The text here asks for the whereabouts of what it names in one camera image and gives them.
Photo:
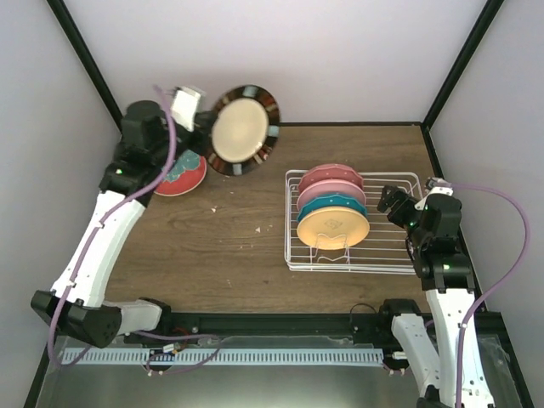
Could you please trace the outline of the red and teal floral plate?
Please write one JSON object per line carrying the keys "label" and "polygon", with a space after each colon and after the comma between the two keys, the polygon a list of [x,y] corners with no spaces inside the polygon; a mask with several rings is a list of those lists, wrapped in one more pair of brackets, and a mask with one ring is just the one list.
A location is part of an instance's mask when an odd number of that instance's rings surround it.
{"label": "red and teal floral plate", "polygon": [[181,196],[198,187],[207,174],[204,157],[192,150],[185,151],[158,184],[155,193],[159,196]]}

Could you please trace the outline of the dark striped rim plate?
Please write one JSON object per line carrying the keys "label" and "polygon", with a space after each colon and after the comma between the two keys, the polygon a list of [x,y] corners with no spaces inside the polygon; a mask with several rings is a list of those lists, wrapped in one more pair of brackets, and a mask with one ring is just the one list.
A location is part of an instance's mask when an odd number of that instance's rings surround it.
{"label": "dark striped rim plate", "polygon": [[217,118],[203,156],[214,171],[240,177],[269,159],[280,137],[281,111],[267,89],[254,84],[233,88],[212,112]]}

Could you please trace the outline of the yellow plate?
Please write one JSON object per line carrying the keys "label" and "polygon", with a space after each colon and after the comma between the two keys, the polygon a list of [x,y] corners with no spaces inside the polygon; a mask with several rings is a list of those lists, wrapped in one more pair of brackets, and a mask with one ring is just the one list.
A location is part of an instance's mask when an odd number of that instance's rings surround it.
{"label": "yellow plate", "polygon": [[298,223],[297,237],[308,247],[341,250],[362,242],[370,229],[370,223],[361,212],[347,207],[324,207]]}

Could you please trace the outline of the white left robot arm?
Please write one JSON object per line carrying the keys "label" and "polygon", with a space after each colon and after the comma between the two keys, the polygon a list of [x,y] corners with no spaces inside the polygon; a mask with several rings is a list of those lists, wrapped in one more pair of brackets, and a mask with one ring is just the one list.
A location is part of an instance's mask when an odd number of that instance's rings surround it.
{"label": "white left robot arm", "polygon": [[31,299],[31,308],[49,326],[49,349],[58,335],[96,348],[132,332],[144,332],[154,343],[173,335],[173,321],[163,315],[166,304],[150,298],[108,303],[105,288],[156,186],[182,153],[202,152],[216,118],[211,111],[200,112],[188,130],[172,108],[154,101],[141,100],[127,108],[121,139],[99,183],[93,216],[71,261],[51,289],[37,291]]}

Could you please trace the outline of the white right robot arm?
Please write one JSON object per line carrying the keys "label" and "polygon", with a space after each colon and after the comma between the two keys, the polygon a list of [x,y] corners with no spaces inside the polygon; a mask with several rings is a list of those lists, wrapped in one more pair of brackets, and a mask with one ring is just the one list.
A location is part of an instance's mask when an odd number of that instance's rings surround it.
{"label": "white right robot arm", "polygon": [[418,200],[400,187],[382,188],[377,210],[406,232],[406,251],[431,309],[436,338],[407,300],[383,307],[380,337],[399,342],[419,388],[419,407],[493,407],[473,314],[473,268],[459,244],[462,204],[449,187],[435,185]]}

